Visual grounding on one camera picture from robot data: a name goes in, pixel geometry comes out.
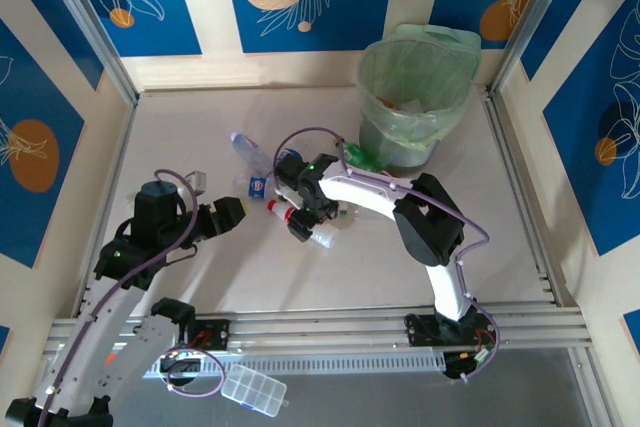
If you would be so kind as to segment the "Pepsi label bottle blue cap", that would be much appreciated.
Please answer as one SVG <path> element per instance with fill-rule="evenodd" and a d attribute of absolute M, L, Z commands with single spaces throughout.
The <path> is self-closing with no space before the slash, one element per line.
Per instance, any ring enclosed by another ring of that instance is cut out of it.
<path fill-rule="evenodd" d="M 251 175 L 247 183 L 247 194 L 250 199 L 269 200 L 276 197 L 274 174 L 266 176 Z"/>

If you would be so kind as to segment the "red label bottle red cap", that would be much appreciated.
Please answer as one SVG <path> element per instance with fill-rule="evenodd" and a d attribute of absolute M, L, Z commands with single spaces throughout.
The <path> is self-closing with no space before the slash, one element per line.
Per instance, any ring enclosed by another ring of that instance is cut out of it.
<path fill-rule="evenodd" d="M 281 219 L 286 225 L 288 215 L 292 209 L 295 209 L 293 205 L 288 202 L 270 200 L 267 204 L 268 210 Z M 334 245 L 334 241 L 337 238 L 339 231 L 332 225 L 319 224 L 313 228 L 313 234 L 309 240 L 313 240 L 324 248 L 330 249 Z"/>

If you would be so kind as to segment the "green Sprite bottle yellow cap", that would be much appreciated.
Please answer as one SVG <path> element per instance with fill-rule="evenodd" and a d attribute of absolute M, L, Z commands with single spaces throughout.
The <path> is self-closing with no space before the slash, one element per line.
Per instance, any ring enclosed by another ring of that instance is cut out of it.
<path fill-rule="evenodd" d="M 357 143 L 344 138 L 334 140 L 338 160 L 348 166 L 368 172 L 381 173 L 384 169 L 370 156 L 366 155 Z"/>

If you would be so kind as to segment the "clear bottle red purple print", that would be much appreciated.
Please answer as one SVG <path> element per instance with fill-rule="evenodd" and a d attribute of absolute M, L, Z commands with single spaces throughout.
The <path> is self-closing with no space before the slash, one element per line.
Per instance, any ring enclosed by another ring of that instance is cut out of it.
<path fill-rule="evenodd" d="M 234 151 L 251 167 L 254 173 L 266 177 L 272 172 L 273 161 L 261 147 L 243 133 L 230 136 Z"/>

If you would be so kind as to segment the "green mesh trash bin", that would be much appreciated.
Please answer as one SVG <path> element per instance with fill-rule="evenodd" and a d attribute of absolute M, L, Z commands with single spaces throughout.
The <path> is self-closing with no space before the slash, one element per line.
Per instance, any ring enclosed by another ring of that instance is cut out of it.
<path fill-rule="evenodd" d="M 474 32 L 434 25 L 401 24 L 368 46 L 356 87 L 362 127 L 384 144 L 425 152 L 465 113 L 481 64 Z"/>

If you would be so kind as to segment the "clear plastic organiser box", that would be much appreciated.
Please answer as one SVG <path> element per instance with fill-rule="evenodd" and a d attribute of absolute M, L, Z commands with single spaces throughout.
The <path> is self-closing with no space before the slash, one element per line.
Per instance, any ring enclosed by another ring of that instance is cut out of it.
<path fill-rule="evenodd" d="M 239 364 L 227 371 L 220 393 L 227 400 L 271 418 L 288 405 L 283 382 Z"/>

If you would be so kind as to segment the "aluminium side rail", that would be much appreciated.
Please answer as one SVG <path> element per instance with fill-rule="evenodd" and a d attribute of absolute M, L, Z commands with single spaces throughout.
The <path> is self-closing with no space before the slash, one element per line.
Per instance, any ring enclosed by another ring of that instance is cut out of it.
<path fill-rule="evenodd" d="M 505 300 L 545 301 L 558 307 L 574 304 L 560 267 L 546 246 L 541 211 L 506 109 L 499 100 L 482 101 L 501 166 L 499 179 L 506 184 L 499 199 L 506 204 L 501 218 L 491 224 L 494 235 L 489 258 L 501 273 Z"/>
<path fill-rule="evenodd" d="M 98 258 L 99 251 L 104 240 L 138 105 L 139 100 L 136 100 L 133 103 L 130 112 L 127 114 L 123 131 L 116 144 L 114 157 L 108 164 L 109 169 L 107 170 L 106 184 L 98 204 L 98 217 L 89 234 L 88 244 L 80 265 L 78 286 L 75 290 L 74 300 L 70 308 L 72 318 L 77 317 L 81 311 L 81 304 L 89 284 L 89 277 L 92 273 L 94 263 Z"/>

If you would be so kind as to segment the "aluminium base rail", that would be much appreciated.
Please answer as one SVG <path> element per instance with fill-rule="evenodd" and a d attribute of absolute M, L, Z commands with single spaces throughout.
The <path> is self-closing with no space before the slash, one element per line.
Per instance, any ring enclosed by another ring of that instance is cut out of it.
<path fill-rule="evenodd" d="M 490 330 L 502 347 L 590 347 L 591 335 L 577 307 L 544 302 L 497 303 L 485 307 Z M 429 307 L 299 310 L 200 315 L 231 322 L 227 350 L 239 353 L 337 353 L 407 351 L 404 317 L 431 315 Z"/>

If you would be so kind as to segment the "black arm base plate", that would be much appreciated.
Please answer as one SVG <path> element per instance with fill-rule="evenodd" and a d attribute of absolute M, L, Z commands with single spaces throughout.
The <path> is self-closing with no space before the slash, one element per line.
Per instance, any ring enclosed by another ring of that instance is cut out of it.
<path fill-rule="evenodd" d="M 197 320 L 190 346 L 205 351 L 226 351 L 230 324 L 227 319 Z"/>
<path fill-rule="evenodd" d="M 471 309 L 462 319 L 454 321 L 436 313 L 407 314 L 404 317 L 411 347 L 482 346 L 485 341 L 495 344 L 495 331 L 489 319 Z"/>

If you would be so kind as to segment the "aluminium frame post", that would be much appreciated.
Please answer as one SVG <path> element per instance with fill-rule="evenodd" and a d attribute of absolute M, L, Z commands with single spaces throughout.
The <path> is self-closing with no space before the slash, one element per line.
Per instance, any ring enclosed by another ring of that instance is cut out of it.
<path fill-rule="evenodd" d="M 90 0 L 63 1 L 127 105 L 135 108 L 139 93 Z"/>
<path fill-rule="evenodd" d="M 516 66 L 520 57 L 543 19 L 553 0 L 529 0 L 524 12 L 515 26 L 513 34 L 506 44 L 504 55 L 498 65 L 496 75 L 487 87 L 490 99 L 493 99 L 504 86 L 509 74 Z"/>

